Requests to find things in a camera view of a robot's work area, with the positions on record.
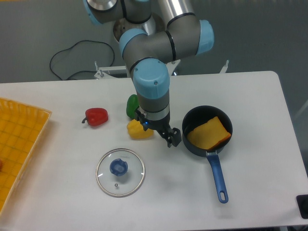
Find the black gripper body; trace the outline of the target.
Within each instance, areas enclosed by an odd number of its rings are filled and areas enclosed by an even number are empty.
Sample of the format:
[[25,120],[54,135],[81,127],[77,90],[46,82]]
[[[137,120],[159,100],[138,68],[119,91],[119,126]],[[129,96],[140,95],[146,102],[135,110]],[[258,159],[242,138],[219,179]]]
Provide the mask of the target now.
[[169,132],[170,110],[166,107],[160,112],[147,112],[138,107],[134,112],[135,119],[143,126],[143,130],[156,130],[161,136],[166,136]]

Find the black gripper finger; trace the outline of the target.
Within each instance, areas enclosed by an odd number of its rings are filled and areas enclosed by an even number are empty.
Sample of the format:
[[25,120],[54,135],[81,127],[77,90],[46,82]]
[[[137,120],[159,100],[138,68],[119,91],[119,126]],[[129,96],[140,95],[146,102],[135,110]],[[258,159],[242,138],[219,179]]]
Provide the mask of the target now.
[[168,128],[168,147],[177,147],[181,142],[181,132],[178,128]]
[[169,129],[163,129],[159,131],[159,135],[167,142],[167,146],[171,147],[172,144],[172,133]]

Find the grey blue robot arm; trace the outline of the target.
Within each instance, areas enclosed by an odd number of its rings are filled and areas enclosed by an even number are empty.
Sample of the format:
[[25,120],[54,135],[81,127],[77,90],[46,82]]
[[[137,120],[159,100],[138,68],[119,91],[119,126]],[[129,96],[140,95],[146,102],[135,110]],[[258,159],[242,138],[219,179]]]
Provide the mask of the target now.
[[131,77],[139,107],[135,119],[144,130],[156,130],[168,146],[181,142],[181,133],[171,128],[167,64],[212,49],[214,32],[207,20],[199,20],[188,0],[161,0],[158,3],[166,29],[149,34],[140,28],[152,17],[149,0],[86,0],[90,19],[99,24],[126,19],[136,25],[119,39],[119,49]]

